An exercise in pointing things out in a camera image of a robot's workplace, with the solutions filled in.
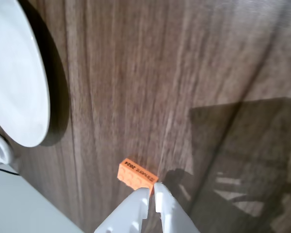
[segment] dark wood surface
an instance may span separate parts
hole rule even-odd
[[[20,1],[51,128],[20,174],[84,232],[157,174],[202,233],[291,233],[291,0]],[[143,232],[162,231],[151,201]]]

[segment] wood grain surface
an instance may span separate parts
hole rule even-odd
[[[129,157],[201,233],[291,233],[291,0],[25,0],[50,131],[13,167],[84,232]],[[143,233],[162,232],[151,200]]]

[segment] orange lego brick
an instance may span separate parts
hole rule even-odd
[[[159,180],[157,176],[130,159],[125,159],[120,163],[117,178],[134,190],[141,187],[149,188],[150,194],[153,192],[154,184]]]

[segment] white object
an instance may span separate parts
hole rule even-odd
[[[6,141],[0,136],[0,163],[9,164],[13,160],[13,151]]]
[[[16,0],[0,0],[0,126],[34,147],[49,128],[46,74],[34,34]]]
[[[24,178],[0,171],[0,233],[82,232]]]
[[[199,233],[189,216],[162,183],[154,184],[156,212],[161,214],[163,233]],[[147,218],[149,189],[130,194],[94,233],[140,233]]]
[[[177,200],[162,183],[154,184],[155,209],[161,214],[163,233],[199,233]]]
[[[140,233],[142,219],[147,218],[149,196],[148,188],[139,188],[134,191],[119,204],[94,233]]]

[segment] white plate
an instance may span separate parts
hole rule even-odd
[[[16,0],[0,0],[0,126],[34,147],[49,128],[48,82],[30,24]]]

